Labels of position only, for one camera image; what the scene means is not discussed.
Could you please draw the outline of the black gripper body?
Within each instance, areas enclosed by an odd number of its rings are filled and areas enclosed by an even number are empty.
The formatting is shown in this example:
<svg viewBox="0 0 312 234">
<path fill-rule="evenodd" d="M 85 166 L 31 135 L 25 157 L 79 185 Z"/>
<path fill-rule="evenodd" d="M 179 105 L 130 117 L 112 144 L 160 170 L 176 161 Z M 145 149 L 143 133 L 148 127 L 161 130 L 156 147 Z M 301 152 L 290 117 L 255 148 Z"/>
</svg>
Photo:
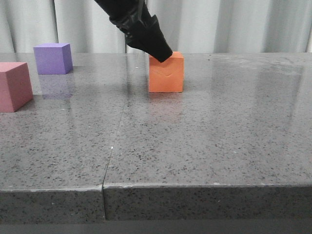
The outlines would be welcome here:
<svg viewBox="0 0 312 234">
<path fill-rule="evenodd" d="M 151 25 L 152 17 L 144 0 L 96 0 L 109 20 L 124 34 L 143 32 Z"/>
</svg>

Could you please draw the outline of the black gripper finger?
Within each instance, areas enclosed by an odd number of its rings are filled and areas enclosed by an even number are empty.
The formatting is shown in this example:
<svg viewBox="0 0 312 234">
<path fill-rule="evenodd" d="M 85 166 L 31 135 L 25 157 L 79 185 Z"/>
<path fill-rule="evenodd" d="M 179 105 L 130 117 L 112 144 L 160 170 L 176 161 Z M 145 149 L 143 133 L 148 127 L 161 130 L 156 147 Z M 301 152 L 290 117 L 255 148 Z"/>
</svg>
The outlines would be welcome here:
<svg viewBox="0 0 312 234">
<path fill-rule="evenodd" d="M 146 52 L 159 62 L 164 62 L 173 54 L 156 15 L 148 20 L 135 21 L 126 32 L 126 43 L 132 48 Z"/>
</svg>

